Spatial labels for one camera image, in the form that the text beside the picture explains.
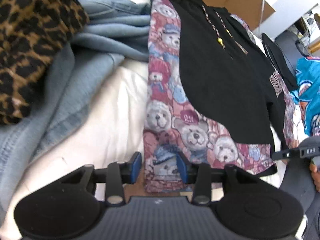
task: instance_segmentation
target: leopard print garment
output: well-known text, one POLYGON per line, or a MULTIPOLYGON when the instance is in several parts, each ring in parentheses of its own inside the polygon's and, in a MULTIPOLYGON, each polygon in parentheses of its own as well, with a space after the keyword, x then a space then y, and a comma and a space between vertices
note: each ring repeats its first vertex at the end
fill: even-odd
POLYGON ((0 124, 29 115, 36 83, 88 21, 77 0, 0 0, 0 124))

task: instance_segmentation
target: white wall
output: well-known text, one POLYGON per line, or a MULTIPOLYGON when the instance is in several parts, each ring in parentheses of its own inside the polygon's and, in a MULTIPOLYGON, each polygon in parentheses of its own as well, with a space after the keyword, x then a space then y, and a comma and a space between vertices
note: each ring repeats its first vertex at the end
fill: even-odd
MULTIPOLYGON (((262 23, 261 32, 276 38, 317 3, 320 0, 276 0, 272 4, 276 12, 262 23)), ((258 36, 258 29, 253 33, 258 36)))

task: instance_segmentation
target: white fabric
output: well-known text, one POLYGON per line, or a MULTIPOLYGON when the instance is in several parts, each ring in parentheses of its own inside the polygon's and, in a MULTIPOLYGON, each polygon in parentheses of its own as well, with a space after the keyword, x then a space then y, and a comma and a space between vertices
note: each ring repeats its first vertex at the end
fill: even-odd
MULTIPOLYGON (((264 51, 261 41, 258 38, 256 41, 264 51)), ((82 165, 90 163, 94 164, 95 168, 104 168, 114 161, 129 160, 135 151, 143 152, 142 129, 147 100, 147 78, 147 63, 127 59, 122 63, 122 67, 104 82, 92 102, 92 110, 84 126, 27 168, 12 198, 5 222, 0 228, 1 240, 21 238, 13 219, 13 211, 16 204, 26 195, 82 165)), ((298 112, 295 113, 294 123, 297 124, 295 137, 302 140, 306 135, 298 112)), ((271 129, 276 150, 280 150, 280 140, 274 129, 271 129)), ((279 187, 285 168, 286 166, 279 162, 278 173, 263 179, 279 187)), ((213 200, 218 200, 223 195, 221 189, 212 193, 213 200)), ((103 188, 97 188, 96 197, 99 200, 103 199, 103 188)))

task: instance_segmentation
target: blue jeans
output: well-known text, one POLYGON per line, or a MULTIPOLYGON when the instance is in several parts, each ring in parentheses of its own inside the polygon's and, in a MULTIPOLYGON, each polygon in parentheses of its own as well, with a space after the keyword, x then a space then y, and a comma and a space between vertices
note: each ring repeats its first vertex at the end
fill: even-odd
POLYGON ((17 125, 0 127, 0 225, 30 161, 85 122, 92 96, 125 57, 148 61, 148 4, 79 2, 90 24, 56 55, 30 116, 17 125))

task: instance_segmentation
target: pink bear print trim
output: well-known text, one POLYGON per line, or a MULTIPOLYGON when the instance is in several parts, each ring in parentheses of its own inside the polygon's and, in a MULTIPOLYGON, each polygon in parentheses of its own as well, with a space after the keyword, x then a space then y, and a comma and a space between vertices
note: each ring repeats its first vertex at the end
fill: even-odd
POLYGON ((223 169, 232 163, 253 174, 274 163, 270 145, 239 144, 220 123, 201 115, 180 80, 181 21, 169 0, 153 0, 148 39, 147 116, 143 138, 148 192, 183 190, 176 156, 223 169))

